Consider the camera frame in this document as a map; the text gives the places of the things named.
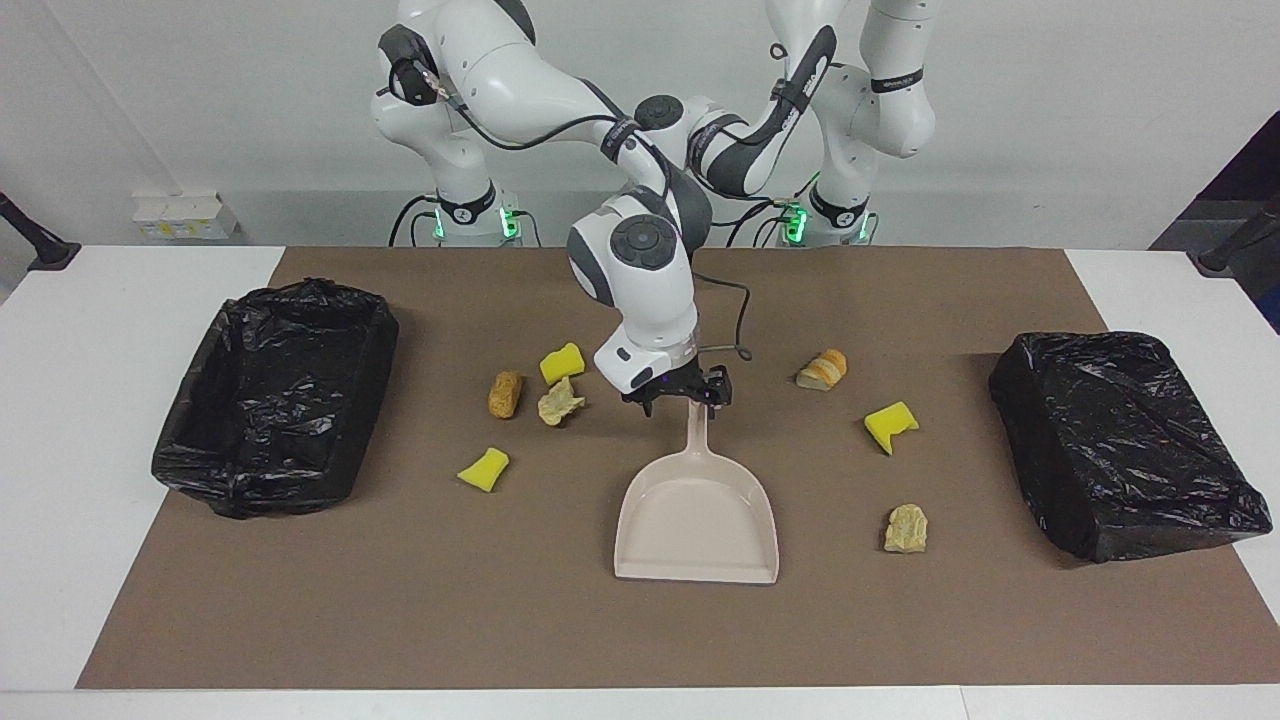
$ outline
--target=white table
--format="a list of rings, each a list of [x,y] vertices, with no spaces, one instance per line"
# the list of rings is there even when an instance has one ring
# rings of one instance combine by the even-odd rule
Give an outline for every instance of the white table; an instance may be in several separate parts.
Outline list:
[[[86,247],[0,305],[0,717],[1280,717],[1280,685],[74,691],[165,495],[148,462],[177,382],[218,306],[282,252]],[[1111,329],[1169,345],[1249,482],[1280,498],[1280,340],[1244,293],[1180,254],[1069,256]],[[1236,548],[1275,614],[1280,537]]]

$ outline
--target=black plastic bag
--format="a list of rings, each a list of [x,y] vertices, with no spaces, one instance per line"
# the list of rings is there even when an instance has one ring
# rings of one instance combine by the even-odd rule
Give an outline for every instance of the black plastic bag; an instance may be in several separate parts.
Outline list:
[[[1050,541],[1094,562],[1271,532],[1158,340],[1020,334],[991,374],[1023,497]]]
[[[151,473],[229,518],[340,502],[398,332],[380,296],[326,279],[228,300],[178,388]]]

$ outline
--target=white wall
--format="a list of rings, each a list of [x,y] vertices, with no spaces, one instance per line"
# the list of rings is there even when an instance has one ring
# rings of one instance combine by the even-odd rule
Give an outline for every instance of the white wall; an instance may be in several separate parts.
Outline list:
[[[701,92],[754,117],[778,73],[758,1],[526,3],[543,54],[626,108]],[[858,60],[865,8],[850,3],[842,60]],[[367,118],[393,17],[393,0],[0,3],[0,187],[83,242],[137,241],[131,195],[166,174],[220,191],[251,242],[380,242],[402,199],[433,186]],[[938,132],[884,163],[878,238],[1146,247],[1280,108],[1276,27],[1270,0],[948,0],[927,73]],[[73,74],[77,54],[99,91]],[[815,131],[796,132],[778,191],[818,164]],[[621,177],[586,146],[490,165],[558,215],[585,201],[556,193]],[[0,283],[20,254],[0,228]]]

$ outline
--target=dustpan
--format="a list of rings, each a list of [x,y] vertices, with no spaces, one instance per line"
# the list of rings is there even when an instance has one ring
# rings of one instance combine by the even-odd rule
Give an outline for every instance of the dustpan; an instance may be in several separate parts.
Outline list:
[[[618,515],[613,574],[772,584],[778,534],[760,480],[707,446],[707,405],[689,402],[685,450],[645,465]]]

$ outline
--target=brown table surface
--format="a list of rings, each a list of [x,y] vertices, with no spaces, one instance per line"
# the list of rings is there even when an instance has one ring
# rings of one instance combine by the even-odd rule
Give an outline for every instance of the brown table surface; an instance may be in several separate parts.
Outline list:
[[[986,378],[1019,332],[1106,329],[1062,252],[695,260],[754,292],[755,360],[708,356],[736,388],[710,442],[769,493],[777,585],[613,578],[627,483],[681,448],[684,409],[646,420],[589,372],[586,409],[538,420],[538,360],[570,340],[589,354],[617,324],[563,251],[289,249],[274,286],[330,277],[384,295],[402,324],[357,487],[325,512],[248,521],[170,493],[79,685],[1280,682],[1280,630],[1234,550],[1080,564],[1023,505]],[[728,341],[739,293],[698,292],[704,341]],[[794,387],[828,346],[849,377]],[[508,368],[529,380],[500,421],[485,395]],[[860,423],[899,400],[922,429],[887,457]],[[453,479],[488,446],[512,457],[492,495]],[[924,555],[878,550],[902,502],[929,516]]]

